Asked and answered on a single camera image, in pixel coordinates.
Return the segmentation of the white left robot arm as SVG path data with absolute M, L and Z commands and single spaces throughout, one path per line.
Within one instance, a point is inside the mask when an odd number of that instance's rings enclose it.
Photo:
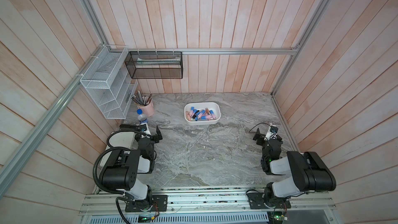
M 146 124 L 133 126 L 122 124 L 120 130 L 107 139 L 109 149 L 102 152 L 93 166 L 93 179 L 100 190 L 125 196 L 127 201 L 152 203 L 150 186 L 143 184 L 137 176 L 152 173 L 157 158 L 154 145 L 163 139 L 156 127 L 156 133 L 148 133 Z M 111 145 L 111 139 L 118 134 L 133 133 L 138 149 Z

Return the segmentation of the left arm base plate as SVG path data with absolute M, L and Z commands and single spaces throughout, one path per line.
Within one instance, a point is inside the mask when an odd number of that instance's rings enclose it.
M 152 195 L 145 200 L 128 202 L 125 207 L 127 213 L 165 212 L 167 210 L 167 195 Z

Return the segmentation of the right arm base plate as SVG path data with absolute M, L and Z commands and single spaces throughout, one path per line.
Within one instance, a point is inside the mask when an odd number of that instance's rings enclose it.
M 267 198 L 265 193 L 258 191 L 248 191 L 246 192 L 246 197 L 251 209 L 289 209 L 291 208 L 291 203 L 288 199 L 284 198 Z

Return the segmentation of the white plastic storage box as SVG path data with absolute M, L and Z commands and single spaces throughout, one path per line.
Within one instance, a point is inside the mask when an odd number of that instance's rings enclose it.
M 194 107 L 195 110 L 205 110 L 206 108 L 209 110 L 213 110 L 215 113 L 217 119 L 209 119 L 207 121 L 196 121 L 195 119 L 192 119 L 191 121 L 188 121 L 186 118 L 186 111 L 190 112 L 191 107 Z M 219 120 L 221 119 L 221 111 L 220 107 L 217 103 L 215 102 L 198 102 L 198 103 L 189 103 L 184 107 L 184 119 L 187 122 L 188 125 L 191 126 L 198 126 L 198 125 L 212 125 L 212 124 L 217 124 Z

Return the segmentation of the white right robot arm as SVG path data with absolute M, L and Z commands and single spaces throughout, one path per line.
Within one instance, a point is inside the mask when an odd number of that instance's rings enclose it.
M 283 140 L 274 125 L 268 126 L 266 134 L 262 134 L 259 128 L 253 134 L 253 140 L 262 147 L 260 163 L 263 172 L 287 176 L 282 181 L 267 185 L 265 193 L 268 199 L 288 199 L 310 192 L 336 189 L 334 175 L 316 152 L 287 151 L 286 156 L 282 157 Z

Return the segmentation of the pink blue lipstick tube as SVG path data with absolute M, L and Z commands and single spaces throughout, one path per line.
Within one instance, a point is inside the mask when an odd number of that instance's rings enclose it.
M 210 115 L 212 116 L 212 118 L 213 118 L 214 120 L 216 120 L 217 117 L 216 117 L 215 113 L 213 112 L 213 110 L 210 110 L 209 112 L 210 112 Z

